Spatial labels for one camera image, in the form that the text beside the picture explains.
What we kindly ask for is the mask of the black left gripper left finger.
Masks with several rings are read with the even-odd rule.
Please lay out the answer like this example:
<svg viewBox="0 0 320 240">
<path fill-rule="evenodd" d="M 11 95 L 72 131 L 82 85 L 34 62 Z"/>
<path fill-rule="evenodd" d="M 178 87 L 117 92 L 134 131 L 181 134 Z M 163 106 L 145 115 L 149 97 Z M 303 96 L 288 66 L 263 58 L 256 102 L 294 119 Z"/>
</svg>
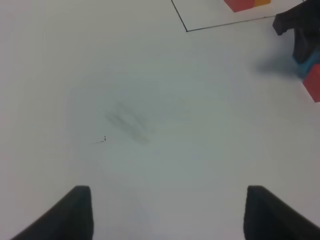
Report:
<svg viewBox="0 0 320 240">
<path fill-rule="evenodd" d="M 91 189 L 75 186 L 14 240 L 92 240 L 94 218 Z"/>
</svg>

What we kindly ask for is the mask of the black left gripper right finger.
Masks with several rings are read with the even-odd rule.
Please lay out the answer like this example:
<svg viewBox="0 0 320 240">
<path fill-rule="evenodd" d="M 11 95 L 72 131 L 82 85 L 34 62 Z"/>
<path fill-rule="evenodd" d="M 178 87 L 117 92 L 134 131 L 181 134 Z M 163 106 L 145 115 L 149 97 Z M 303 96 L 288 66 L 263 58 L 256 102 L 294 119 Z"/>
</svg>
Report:
<svg viewBox="0 0 320 240">
<path fill-rule="evenodd" d="M 247 187 L 246 240 L 318 240 L 320 228 L 263 186 Z"/>
</svg>

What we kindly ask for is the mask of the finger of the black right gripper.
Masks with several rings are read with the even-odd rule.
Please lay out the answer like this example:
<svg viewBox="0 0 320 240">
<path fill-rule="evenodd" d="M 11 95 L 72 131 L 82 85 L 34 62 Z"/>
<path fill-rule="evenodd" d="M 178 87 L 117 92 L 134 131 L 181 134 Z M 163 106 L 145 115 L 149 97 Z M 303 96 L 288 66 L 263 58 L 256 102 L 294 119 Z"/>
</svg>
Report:
<svg viewBox="0 0 320 240">
<path fill-rule="evenodd" d="M 310 56 L 320 50 L 320 29 L 294 29 L 293 58 L 304 63 Z"/>
<path fill-rule="evenodd" d="M 278 36 L 290 29 L 319 30 L 320 1 L 305 0 L 285 12 L 276 14 L 272 26 Z"/>
</svg>

